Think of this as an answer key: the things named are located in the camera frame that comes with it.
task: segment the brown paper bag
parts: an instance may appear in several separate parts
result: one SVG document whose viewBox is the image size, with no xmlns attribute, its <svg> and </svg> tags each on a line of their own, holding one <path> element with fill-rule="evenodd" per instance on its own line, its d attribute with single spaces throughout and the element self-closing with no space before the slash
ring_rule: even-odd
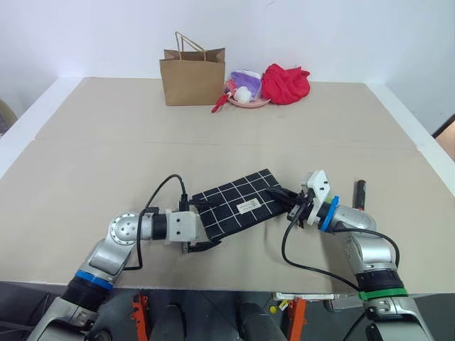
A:
<svg viewBox="0 0 455 341">
<path fill-rule="evenodd" d="M 179 32 L 176 39 L 178 50 L 164 50 L 165 59 L 159 61 L 166 104 L 215 104 L 223 95 L 225 49 L 204 50 Z M 196 51 L 184 52 L 184 41 Z"/>
</svg>

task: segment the red cloth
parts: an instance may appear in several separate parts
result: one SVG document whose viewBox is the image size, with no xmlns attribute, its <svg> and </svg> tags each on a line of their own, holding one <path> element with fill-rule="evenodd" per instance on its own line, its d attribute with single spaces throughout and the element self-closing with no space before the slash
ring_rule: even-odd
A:
<svg viewBox="0 0 455 341">
<path fill-rule="evenodd" d="M 262 97 L 275 104 L 297 102 L 310 92 L 309 74 L 301 67 L 285 70 L 272 64 L 262 74 Z"/>
</svg>

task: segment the orange bracket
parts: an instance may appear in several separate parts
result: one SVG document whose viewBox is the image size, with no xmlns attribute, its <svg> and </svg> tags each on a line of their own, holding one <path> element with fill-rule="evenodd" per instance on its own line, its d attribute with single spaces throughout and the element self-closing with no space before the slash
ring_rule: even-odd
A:
<svg viewBox="0 0 455 341">
<path fill-rule="evenodd" d="M 149 298 L 137 293 L 133 296 L 133 313 L 131 318 L 136 320 L 138 341 L 149 341 L 147 328 L 147 313 L 149 310 Z"/>
<path fill-rule="evenodd" d="M 291 319 L 291 330 L 289 331 L 288 341 L 300 341 L 301 332 L 306 324 L 306 300 L 297 298 L 296 300 L 289 302 L 287 311 L 289 318 Z"/>
</svg>

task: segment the blue ring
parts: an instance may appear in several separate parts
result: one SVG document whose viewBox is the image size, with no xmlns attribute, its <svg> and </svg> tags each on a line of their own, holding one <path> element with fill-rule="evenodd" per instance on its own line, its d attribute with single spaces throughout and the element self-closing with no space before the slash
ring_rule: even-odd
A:
<svg viewBox="0 0 455 341">
<path fill-rule="evenodd" d="M 88 272 L 85 272 L 82 270 L 77 270 L 75 275 L 77 277 L 85 279 L 86 281 L 89 281 L 90 283 L 96 284 L 97 286 L 101 286 L 107 290 L 111 290 L 114 287 L 111 283 L 109 283 L 105 279 L 96 277 L 96 276 L 89 274 Z"/>
<path fill-rule="evenodd" d="M 338 206 L 339 202 L 340 197 L 335 195 L 334 199 L 332 200 L 332 203 L 330 204 L 330 208 L 328 209 L 326 219 L 324 220 L 324 223 L 321 226 L 322 232 L 325 232 L 327 230 L 327 227 L 330 224 L 330 221 L 332 220 L 333 214 L 335 213 L 335 209 Z"/>
</svg>

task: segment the white label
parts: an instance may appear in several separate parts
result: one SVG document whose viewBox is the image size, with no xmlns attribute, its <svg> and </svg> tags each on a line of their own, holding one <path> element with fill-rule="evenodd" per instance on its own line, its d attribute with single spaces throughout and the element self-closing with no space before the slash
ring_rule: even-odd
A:
<svg viewBox="0 0 455 341">
<path fill-rule="evenodd" d="M 258 199 L 251 199 L 247 202 L 242 202 L 241 204 L 237 205 L 237 209 L 239 210 L 240 214 L 244 214 L 249 211 L 253 211 L 254 209 L 261 207 L 261 203 Z"/>
</svg>

